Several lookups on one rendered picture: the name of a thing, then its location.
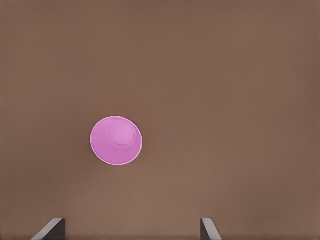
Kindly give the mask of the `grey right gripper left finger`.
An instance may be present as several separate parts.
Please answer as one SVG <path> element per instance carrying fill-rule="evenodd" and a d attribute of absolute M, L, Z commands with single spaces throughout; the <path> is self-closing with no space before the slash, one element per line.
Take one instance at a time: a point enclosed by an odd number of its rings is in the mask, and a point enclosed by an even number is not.
<path fill-rule="evenodd" d="M 66 240 L 66 221 L 64 218 L 52 219 L 31 240 Z"/>

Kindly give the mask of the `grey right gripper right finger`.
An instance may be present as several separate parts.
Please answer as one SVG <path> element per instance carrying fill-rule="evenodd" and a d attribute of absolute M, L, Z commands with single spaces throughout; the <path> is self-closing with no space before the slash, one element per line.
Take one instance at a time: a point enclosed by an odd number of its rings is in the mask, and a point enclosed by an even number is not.
<path fill-rule="evenodd" d="M 200 219 L 200 240 L 222 240 L 211 218 Z"/>

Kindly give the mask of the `pink bowl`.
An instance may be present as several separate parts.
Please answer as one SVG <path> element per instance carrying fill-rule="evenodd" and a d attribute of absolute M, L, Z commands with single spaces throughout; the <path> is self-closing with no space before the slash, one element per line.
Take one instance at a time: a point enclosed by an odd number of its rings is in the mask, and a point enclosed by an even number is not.
<path fill-rule="evenodd" d="M 90 133 L 94 154 L 103 162 L 123 166 L 133 162 L 143 148 L 138 126 L 122 116 L 109 116 L 95 124 Z"/>

